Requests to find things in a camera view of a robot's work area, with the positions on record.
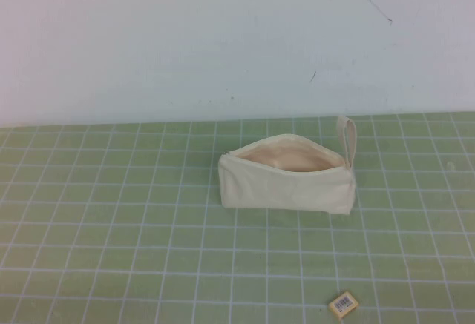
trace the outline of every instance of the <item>table surface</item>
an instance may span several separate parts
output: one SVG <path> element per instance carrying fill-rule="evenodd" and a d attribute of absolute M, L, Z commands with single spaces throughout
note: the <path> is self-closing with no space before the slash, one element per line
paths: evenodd
<path fill-rule="evenodd" d="M 335 118 L 0 129 L 0 323 L 475 323 L 475 113 L 354 120 L 349 216 L 220 205 L 224 151 Z"/>

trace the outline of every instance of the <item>small eraser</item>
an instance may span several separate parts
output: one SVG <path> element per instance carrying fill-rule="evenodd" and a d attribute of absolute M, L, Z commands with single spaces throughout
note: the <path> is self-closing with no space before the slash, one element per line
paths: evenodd
<path fill-rule="evenodd" d="M 342 320 L 345 315 L 358 308 L 358 306 L 359 303 L 355 297 L 350 292 L 344 292 L 340 297 L 333 300 L 328 308 L 338 317 L 338 320 Z"/>

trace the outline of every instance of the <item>white wall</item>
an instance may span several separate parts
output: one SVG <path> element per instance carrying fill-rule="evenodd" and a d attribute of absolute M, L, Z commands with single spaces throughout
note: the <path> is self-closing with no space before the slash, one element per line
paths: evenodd
<path fill-rule="evenodd" d="M 473 110 L 474 2 L 0 0 L 0 125 Z"/>

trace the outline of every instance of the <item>cream canvas bag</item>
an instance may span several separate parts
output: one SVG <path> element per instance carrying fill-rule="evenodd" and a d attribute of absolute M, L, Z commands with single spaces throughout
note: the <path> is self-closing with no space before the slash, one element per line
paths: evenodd
<path fill-rule="evenodd" d="M 222 155 L 218 171 L 223 206 L 349 214 L 355 200 L 356 126 L 340 116 L 336 128 L 345 158 L 291 134 Z"/>

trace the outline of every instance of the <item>barcode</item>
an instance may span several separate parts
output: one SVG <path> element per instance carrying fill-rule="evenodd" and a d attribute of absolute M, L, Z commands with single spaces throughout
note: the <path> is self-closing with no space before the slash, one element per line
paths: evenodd
<path fill-rule="evenodd" d="M 341 313 L 346 308 L 350 307 L 353 304 L 352 300 L 348 297 L 341 298 L 337 303 L 335 303 L 335 308 Z"/>

